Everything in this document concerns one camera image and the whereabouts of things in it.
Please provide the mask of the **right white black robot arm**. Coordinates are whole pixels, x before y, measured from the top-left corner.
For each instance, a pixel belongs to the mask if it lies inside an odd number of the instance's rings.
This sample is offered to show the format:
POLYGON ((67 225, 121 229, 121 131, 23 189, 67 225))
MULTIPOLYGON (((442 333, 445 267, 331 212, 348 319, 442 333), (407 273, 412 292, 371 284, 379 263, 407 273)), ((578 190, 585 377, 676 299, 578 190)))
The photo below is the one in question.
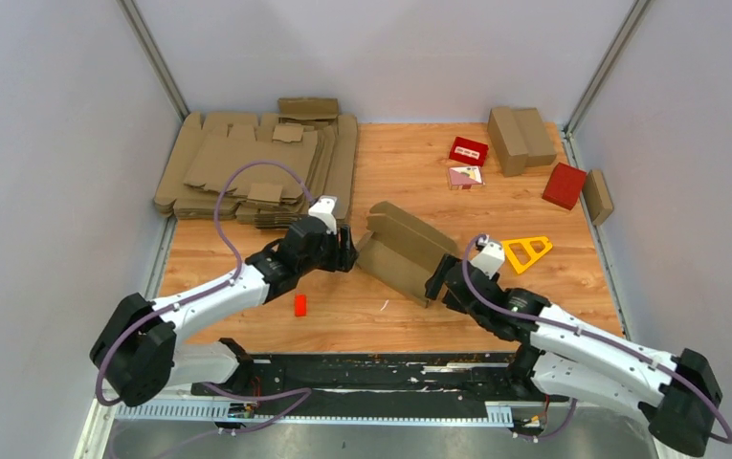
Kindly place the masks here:
POLYGON ((542 295, 503 289, 496 276, 449 254, 426 281, 425 296, 442 296, 449 309, 519 344, 505 375, 519 399, 540 392, 617 411, 691 457, 703 456, 715 437, 722 391, 708 359, 695 350, 674 355, 621 339, 542 295))

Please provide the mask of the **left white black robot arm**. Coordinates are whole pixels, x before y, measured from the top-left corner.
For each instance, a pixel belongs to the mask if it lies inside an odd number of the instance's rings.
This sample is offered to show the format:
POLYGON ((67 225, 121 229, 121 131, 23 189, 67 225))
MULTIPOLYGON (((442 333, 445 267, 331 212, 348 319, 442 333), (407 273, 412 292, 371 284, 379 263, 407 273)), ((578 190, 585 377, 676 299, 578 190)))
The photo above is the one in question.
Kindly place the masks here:
POLYGON ((176 295, 124 297, 89 353, 99 370, 99 402, 138 406, 184 383, 218 383, 231 395, 245 393, 254 372, 231 339, 195 346, 188 339, 225 317, 291 293, 313 271, 348 273, 357 256, 349 225, 330 231, 323 220, 307 216, 212 281, 176 295))

